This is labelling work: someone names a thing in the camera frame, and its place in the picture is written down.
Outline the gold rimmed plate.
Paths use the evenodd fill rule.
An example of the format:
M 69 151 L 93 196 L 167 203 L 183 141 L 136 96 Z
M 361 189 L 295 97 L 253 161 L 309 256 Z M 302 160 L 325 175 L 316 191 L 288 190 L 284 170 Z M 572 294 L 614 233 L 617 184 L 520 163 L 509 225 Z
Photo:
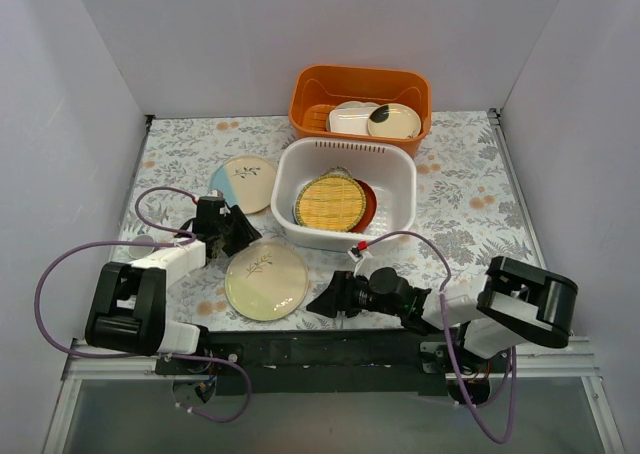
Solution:
M 293 213 L 300 226 L 348 232 L 361 221 L 366 208 L 364 189 L 353 177 L 330 173 L 313 179 L 301 189 Z

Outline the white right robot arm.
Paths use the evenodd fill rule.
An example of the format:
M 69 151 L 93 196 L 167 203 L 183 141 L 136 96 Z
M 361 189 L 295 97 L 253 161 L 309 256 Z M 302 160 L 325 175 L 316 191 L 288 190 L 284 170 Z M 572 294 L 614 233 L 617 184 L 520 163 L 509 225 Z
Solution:
M 484 274 L 441 295 L 411 286 L 391 267 L 368 277 L 336 271 L 307 310 L 326 318 L 382 313 L 399 318 L 405 329 L 421 335 L 458 325 L 453 361 L 471 372 L 524 342 L 566 347 L 577 295 L 577 284 L 567 277 L 498 256 Z

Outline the speckled round plate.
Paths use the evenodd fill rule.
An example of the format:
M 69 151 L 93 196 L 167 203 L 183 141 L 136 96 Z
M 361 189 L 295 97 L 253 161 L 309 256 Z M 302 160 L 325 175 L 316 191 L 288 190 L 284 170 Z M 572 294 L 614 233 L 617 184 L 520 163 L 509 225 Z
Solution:
M 341 166 L 334 166 L 322 174 L 322 177 L 352 178 L 350 171 Z

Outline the red round plate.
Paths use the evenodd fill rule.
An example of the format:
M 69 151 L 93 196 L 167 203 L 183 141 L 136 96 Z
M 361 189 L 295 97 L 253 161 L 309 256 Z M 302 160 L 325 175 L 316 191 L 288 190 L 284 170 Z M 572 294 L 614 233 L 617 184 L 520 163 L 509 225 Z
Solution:
M 357 179 L 356 182 L 360 185 L 365 194 L 365 210 L 362 218 L 351 229 L 351 232 L 363 233 L 375 216 L 377 210 L 377 198 L 374 190 L 369 184 L 360 179 Z

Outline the white plastic bin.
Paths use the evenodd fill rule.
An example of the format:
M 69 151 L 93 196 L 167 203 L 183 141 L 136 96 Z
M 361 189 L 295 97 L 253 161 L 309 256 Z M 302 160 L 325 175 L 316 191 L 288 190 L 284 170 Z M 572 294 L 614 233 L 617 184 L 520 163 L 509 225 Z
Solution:
M 332 168 L 346 169 L 374 191 L 377 208 L 362 233 L 332 232 L 294 222 L 294 205 L 301 190 Z M 392 231 L 408 231 L 417 212 L 417 170 L 414 160 L 389 144 L 306 138 L 293 142 L 279 160 L 271 196 L 271 212 L 285 238 L 298 246 L 345 252 L 361 240 Z

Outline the cream large plate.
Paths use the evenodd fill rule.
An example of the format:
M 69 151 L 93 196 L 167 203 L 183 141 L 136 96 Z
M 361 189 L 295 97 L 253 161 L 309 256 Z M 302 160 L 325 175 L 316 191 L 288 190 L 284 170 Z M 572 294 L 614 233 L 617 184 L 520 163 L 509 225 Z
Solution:
M 259 242 L 230 261 L 225 292 L 242 316 L 259 322 L 286 317 L 302 303 L 309 286 L 304 260 L 279 242 Z

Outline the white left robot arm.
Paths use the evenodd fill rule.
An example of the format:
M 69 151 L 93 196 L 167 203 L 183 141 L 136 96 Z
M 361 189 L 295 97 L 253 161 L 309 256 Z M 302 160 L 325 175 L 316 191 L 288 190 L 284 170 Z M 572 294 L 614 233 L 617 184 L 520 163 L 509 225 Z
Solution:
M 232 257 L 250 247 L 261 234 L 239 206 L 213 195 L 196 201 L 195 217 L 174 236 L 174 244 L 156 248 L 143 258 L 103 266 L 85 340 L 93 347 L 126 354 L 178 354 L 188 372 L 200 374 L 213 360 L 211 347 L 200 341 L 207 330 L 171 320 L 167 291 L 219 255 Z

